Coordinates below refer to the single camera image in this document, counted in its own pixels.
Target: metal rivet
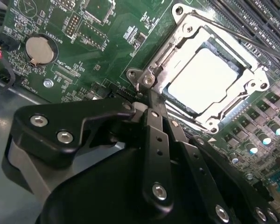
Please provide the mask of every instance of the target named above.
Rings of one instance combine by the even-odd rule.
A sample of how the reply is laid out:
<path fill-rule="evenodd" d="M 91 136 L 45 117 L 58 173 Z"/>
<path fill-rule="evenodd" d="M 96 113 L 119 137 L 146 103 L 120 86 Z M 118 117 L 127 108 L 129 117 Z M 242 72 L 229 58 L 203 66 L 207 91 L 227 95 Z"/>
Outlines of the metal rivet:
<path fill-rule="evenodd" d="M 223 222 L 229 222 L 229 215 L 220 205 L 216 206 L 216 213 Z"/>
<path fill-rule="evenodd" d="M 51 79 L 46 78 L 46 79 L 43 81 L 43 85 L 44 85 L 46 88 L 52 88 L 52 87 L 54 86 L 54 82 L 53 82 Z"/>
<path fill-rule="evenodd" d="M 204 145 L 204 141 L 202 139 L 197 139 L 197 141 L 200 145 Z"/>
<path fill-rule="evenodd" d="M 132 109 L 131 106 L 128 105 L 128 104 L 123 104 L 123 107 L 126 108 L 127 110 L 131 110 Z"/>
<path fill-rule="evenodd" d="M 259 209 L 259 208 L 256 208 L 256 213 L 257 215 L 261 218 L 262 221 L 266 222 L 266 216 L 265 214 L 263 214 L 263 212 Z"/>
<path fill-rule="evenodd" d="M 74 137 L 72 136 L 71 133 L 62 131 L 62 132 L 59 132 L 57 134 L 57 139 L 61 143 L 69 144 L 69 143 L 71 143 L 74 140 Z"/>
<path fill-rule="evenodd" d="M 159 115 L 156 113 L 156 112 L 154 112 L 154 111 L 151 111 L 151 114 L 154 116 L 154 117 L 158 117 Z"/>
<path fill-rule="evenodd" d="M 167 198 L 166 190 L 159 184 L 153 186 L 153 194 L 161 201 L 164 201 Z"/>
<path fill-rule="evenodd" d="M 267 213 L 269 213 L 270 217 L 275 221 L 278 222 L 278 218 L 276 217 L 276 215 L 271 211 L 271 210 L 267 210 Z"/>
<path fill-rule="evenodd" d="M 171 123 L 175 126 L 178 127 L 178 123 L 175 120 L 172 120 Z"/>
<path fill-rule="evenodd" d="M 48 124 L 48 120 L 40 115 L 32 116 L 30 122 L 36 127 L 44 127 Z"/>

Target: heatsink mounting mechanism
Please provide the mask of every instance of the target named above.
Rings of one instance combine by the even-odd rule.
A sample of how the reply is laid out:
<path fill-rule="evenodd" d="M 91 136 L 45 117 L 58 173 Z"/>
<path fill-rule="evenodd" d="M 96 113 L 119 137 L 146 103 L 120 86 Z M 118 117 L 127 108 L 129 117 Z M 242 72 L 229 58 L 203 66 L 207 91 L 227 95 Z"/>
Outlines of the heatsink mounting mechanism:
<path fill-rule="evenodd" d="M 215 134 L 231 110 L 270 84 L 267 68 L 233 36 L 193 14 L 212 20 L 214 12 L 175 4 L 176 29 L 144 70 L 131 68 L 126 76 L 138 93 L 165 96 L 169 115 Z"/>

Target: black connector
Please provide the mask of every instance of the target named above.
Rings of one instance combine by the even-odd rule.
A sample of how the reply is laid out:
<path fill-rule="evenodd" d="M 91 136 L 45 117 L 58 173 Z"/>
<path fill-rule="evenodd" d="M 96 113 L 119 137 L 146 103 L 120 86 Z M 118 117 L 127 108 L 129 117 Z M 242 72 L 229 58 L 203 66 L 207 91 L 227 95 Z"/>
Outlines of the black connector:
<path fill-rule="evenodd" d="M 18 40 L 15 40 L 6 34 L 0 34 L 0 47 L 2 50 L 13 51 L 18 49 L 19 45 L 20 42 Z"/>

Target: mounting screw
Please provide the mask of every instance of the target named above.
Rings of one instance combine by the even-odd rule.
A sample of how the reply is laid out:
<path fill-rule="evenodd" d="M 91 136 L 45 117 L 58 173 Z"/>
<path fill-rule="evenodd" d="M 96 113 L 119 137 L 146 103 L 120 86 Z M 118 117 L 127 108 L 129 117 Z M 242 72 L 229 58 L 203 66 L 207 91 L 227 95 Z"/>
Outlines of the mounting screw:
<path fill-rule="evenodd" d="M 178 123 L 175 120 L 172 120 L 171 123 L 175 126 L 178 127 Z"/>
<path fill-rule="evenodd" d="M 62 132 L 59 132 L 57 134 L 57 139 L 61 143 L 69 144 L 69 143 L 71 143 L 74 140 L 74 137 L 72 136 L 71 133 L 62 131 Z"/>
<path fill-rule="evenodd" d="M 216 213 L 223 222 L 229 222 L 229 215 L 220 205 L 216 205 Z"/>
<path fill-rule="evenodd" d="M 54 86 L 54 82 L 53 82 L 51 79 L 46 78 L 46 79 L 43 81 L 43 85 L 44 85 L 44 87 L 46 87 L 46 88 L 52 88 L 52 87 Z"/>
<path fill-rule="evenodd" d="M 197 139 L 197 141 L 200 145 L 204 145 L 204 141 L 202 139 Z"/>
<path fill-rule="evenodd" d="M 159 184 L 153 186 L 153 194 L 161 201 L 164 201 L 167 198 L 166 190 Z"/>
<path fill-rule="evenodd" d="M 48 120 L 40 115 L 32 116 L 30 122 L 36 127 L 44 127 L 48 124 Z"/>
<path fill-rule="evenodd" d="M 146 75 L 143 79 L 145 85 L 152 85 L 154 82 L 154 77 L 152 75 Z"/>
<path fill-rule="evenodd" d="M 276 215 L 271 211 L 271 210 L 267 210 L 267 213 L 269 213 L 270 217 L 275 221 L 278 222 L 278 218 L 276 217 Z"/>
<path fill-rule="evenodd" d="M 264 222 L 266 222 L 266 216 L 265 214 L 263 214 L 263 212 L 259 209 L 259 208 L 256 208 L 256 213 L 257 215 L 260 217 L 260 219 Z"/>
<path fill-rule="evenodd" d="M 184 33 L 191 33 L 193 30 L 193 27 L 190 26 L 190 24 L 186 23 L 185 25 L 183 25 L 182 27 L 182 31 Z"/>

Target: green circuit board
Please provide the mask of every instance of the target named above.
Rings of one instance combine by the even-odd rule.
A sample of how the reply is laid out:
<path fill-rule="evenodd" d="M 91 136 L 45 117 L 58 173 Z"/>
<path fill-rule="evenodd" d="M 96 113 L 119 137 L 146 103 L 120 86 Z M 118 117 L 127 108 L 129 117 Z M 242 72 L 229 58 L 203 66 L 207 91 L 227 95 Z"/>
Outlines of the green circuit board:
<path fill-rule="evenodd" d="M 212 9 L 209 0 L 179 2 L 203 11 Z M 173 0 L 13 0 L 1 32 L 21 44 L 17 50 L 3 54 L 21 78 L 18 84 L 51 103 L 85 100 L 89 99 L 89 94 L 103 98 L 105 88 L 111 85 L 134 96 L 135 89 L 126 78 L 126 70 L 144 69 L 165 42 L 176 26 L 171 14 L 175 3 Z M 215 13 L 214 18 L 237 30 L 226 15 Z M 50 37 L 58 48 L 56 60 L 45 66 L 32 66 L 25 51 L 27 39 L 37 34 Z M 267 64 L 267 56 L 251 47 L 247 50 Z M 253 174 L 249 180 L 251 184 L 258 180 L 270 184 L 269 177 L 280 170 L 275 165 L 275 158 L 280 157 L 280 136 L 269 129 L 272 122 L 280 125 L 280 108 L 266 99 L 271 92 L 280 96 L 280 69 L 270 63 L 267 75 L 272 88 L 265 93 L 254 93 L 232 111 L 222 121 L 216 135 L 185 127 L 190 134 L 198 134 L 210 142 L 220 153 L 226 156 L 235 153 L 239 158 L 235 167 L 243 175 Z M 52 81 L 50 88 L 43 84 L 45 79 Z M 260 111 L 258 105 L 262 101 L 276 111 L 273 117 Z M 249 117 L 251 108 L 265 118 L 262 125 Z M 255 133 L 245 130 L 242 119 L 256 126 Z M 233 134 L 235 128 L 244 130 L 247 137 L 244 140 L 237 138 Z M 256 134 L 260 132 L 272 139 L 270 145 L 264 146 L 257 138 Z M 238 144 L 228 143 L 225 137 L 229 133 Z M 247 142 L 255 144 L 259 152 L 255 155 L 248 153 L 245 149 Z"/>

